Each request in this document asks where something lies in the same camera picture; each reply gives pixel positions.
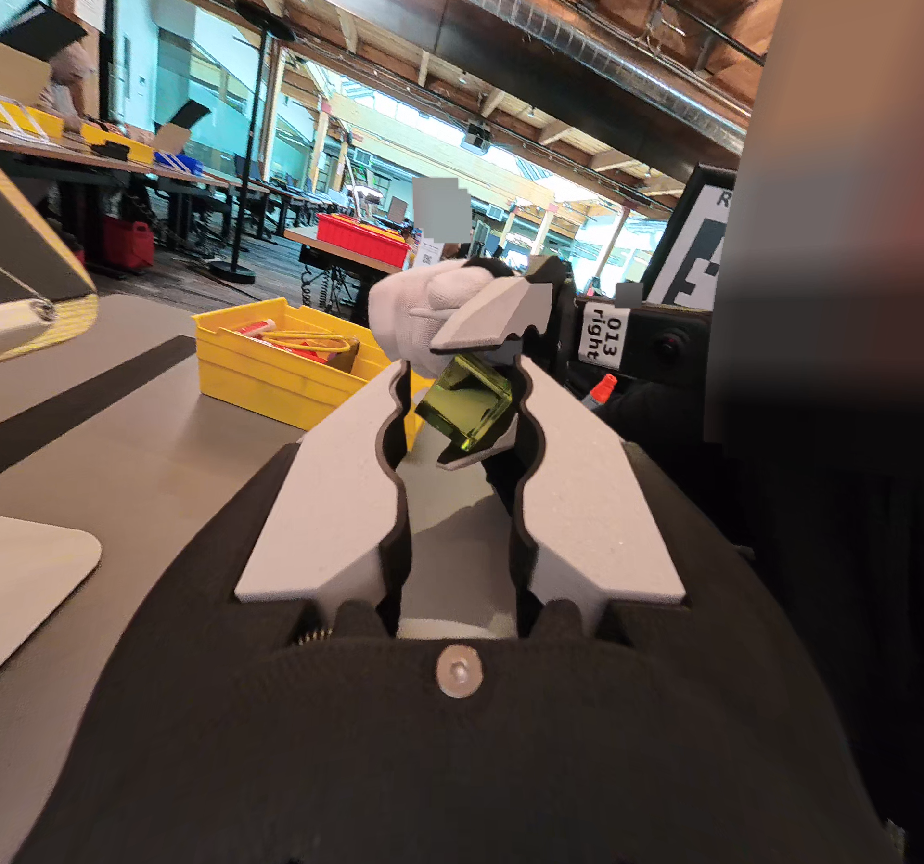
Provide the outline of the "wooden table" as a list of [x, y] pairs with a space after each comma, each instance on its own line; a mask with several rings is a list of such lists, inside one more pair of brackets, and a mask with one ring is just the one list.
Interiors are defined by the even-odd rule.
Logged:
[[400, 268], [317, 239], [306, 227], [288, 229], [284, 236], [299, 245], [301, 304], [368, 327], [369, 293]]

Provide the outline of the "long wooden workbench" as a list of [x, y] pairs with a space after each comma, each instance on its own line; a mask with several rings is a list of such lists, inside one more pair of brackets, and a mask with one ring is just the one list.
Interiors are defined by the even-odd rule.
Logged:
[[[48, 174], [52, 179], [62, 178], [64, 175], [62, 167], [67, 165], [80, 169], [92, 169], [96, 174], [96, 177], [89, 179], [92, 184], [102, 183], [102, 173], [110, 176], [121, 174], [122, 177], [133, 174], [151, 180], [157, 179], [158, 184], [155, 185], [157, 189], [188, 193], [194, 197], [203, 197], [206, 188], [227, 190], [235, 194], [238, 200], [241, 200], [244, 195], [242, 192], [244, 184], [236, 177], [220, 177], [210, 173], [196, 176], [177, 167], [161, 164], [148, 165], [122, 160], [110, 154], [99, 154], [93, 148], [87, 147], [85, 143], [70, 140], [47, 141], [24, 135], [19, 136], [13, 129], [2, 129], [1, 149], [5, 154], [29, 156], [45, 163], [52, 163], [54, 171]], [[262, 211], [266, 210], [269, 200], [277, 199], [280, 202], [280, 215], [273, 230], [273, 234], [280, 237], [285, 234], [287, 215], [292, 207], [295, 207], [296, 219], [299, 219], [301, 212], [339, 211], [334, 202], [336, 193], [307, 194], [275, 188], [269, 184], [259, 185], [255, 182], [248, 185], [248, 192], [263, 194], [264, 200], [260, 203]]]

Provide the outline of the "spiral metal duct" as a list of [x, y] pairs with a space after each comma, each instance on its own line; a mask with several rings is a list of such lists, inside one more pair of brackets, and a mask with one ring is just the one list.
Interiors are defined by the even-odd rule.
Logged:
[[735, 156], [743, 151], [747, 119], [675, 61], [653, 53], [619, 29], [609, 29], [567, 0], [464, 0], [525, 31], [551, 49], [667, 115]]

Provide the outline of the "red canister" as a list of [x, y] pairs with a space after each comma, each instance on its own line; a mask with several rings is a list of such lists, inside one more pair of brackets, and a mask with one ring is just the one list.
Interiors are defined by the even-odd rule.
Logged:
[[105, 215], [103, 218], [103, 260], [124, 271], [144, 271], [155, 262], [155, 241], [152, 228], [143, 222], [132, 222]]

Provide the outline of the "red plastic bin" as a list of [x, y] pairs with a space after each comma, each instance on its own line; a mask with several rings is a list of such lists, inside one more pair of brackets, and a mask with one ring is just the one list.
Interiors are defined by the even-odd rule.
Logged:
[[409, 245], [399, 233], [342, 213], [318, 213], [317, 238], [398, 269], [404, 267], [409, 253]]

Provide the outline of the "white board stand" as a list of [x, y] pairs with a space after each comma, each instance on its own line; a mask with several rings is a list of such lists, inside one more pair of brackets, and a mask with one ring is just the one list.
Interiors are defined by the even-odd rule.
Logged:
[[[2, 360], [68, 340], [64, 304], [44, 297], [2, 303]], [[102, 545], [78, 529], [1, 518], [1, 663], [98, 568]]]

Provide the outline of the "dark board with cardboard back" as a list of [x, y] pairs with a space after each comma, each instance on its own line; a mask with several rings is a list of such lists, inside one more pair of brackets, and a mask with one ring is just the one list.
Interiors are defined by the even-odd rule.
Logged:
[[192, 129], [212, 111], [209, 107], [188, 100], [174, 116], [158, 127], [152, 148], [155, 153], [179, 155], [191, 139]]
[[32, 0], [1, 31], [1, 96], [32, 106], [52, 80], [51, 60], [87, 35], [79, 23]]

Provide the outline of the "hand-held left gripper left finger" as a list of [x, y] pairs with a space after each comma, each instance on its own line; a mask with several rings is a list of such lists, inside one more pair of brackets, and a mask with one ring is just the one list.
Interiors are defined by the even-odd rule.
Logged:
[[410, 366], [391, 363], [301, 439], [237, 581], [242, 603], [307, 600], [331, 624], [350, 601], [398, 630], [412, 544], [398, 465]]

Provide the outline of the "yellow plastic bin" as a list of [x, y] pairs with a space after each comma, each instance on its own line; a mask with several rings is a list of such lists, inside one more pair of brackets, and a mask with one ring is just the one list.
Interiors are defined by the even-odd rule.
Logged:
[[[390, 365], [365, 327], [283, 298], [193, 316], [202, 395], [310, 430]], [[354, 336], [361, 347], [352, 374], [227, 330], [272, 319], [291, 333]]]

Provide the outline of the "dark rectangular duct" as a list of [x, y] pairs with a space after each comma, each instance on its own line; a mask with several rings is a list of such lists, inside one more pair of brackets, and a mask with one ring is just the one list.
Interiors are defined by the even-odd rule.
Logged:
[[687, 180], [740, 156], [525, 31], [464, 0], [324, 0], [389, 31], [573, 128]]

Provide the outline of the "translucent acrylic cube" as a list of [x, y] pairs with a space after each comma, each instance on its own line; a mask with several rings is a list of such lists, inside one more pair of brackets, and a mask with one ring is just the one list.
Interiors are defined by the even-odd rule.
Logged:
[[504, 373], [474, 354], [451, 359], [415, 406], [415, 414], [462, 454], [471, 454], [511, 417], [513, 390]]

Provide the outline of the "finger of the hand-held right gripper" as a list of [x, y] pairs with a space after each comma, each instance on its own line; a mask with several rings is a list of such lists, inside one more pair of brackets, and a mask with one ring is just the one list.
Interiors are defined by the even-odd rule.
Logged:
[[500, 431], [500, 428], [491, 429], [489, 434], [468, 453], [450, 443], [439, 454], [436, 465], [443, 470], [456, 471], [510, 451], [515, 445], [517, 427], [518, 417], [513, 417], [503, 431]]
[[440, 328], [430, 352], [446, 356], [496, 350], [528, 334], [546, 333], [555, 289], [525, 277], [440, 275], [430, 285], [430, 310]]

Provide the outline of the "small yellow bin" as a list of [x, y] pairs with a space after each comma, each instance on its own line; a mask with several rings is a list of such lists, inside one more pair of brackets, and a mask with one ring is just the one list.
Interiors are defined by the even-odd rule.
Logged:
[[1, 98], [1, 132], [26, 142], [51, 142], [62, 138], [64, 120], [37, 108]]
[[143, 165], [154, 163], [154, 149], [149, 144], [133, 140], [119, 131], [103, 129], [91, 123], [82, 123], [79, 135], [93, 151], [99, 154]]

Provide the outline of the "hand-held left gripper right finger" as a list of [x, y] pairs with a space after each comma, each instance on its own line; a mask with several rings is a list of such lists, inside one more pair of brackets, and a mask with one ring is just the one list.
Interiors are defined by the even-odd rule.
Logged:
[[514, 362], [510, 574], [517, 628], [568, 601], [592, 635], [610, 603], [679, 607], [687, 593], [621, 438], [536, 363]]

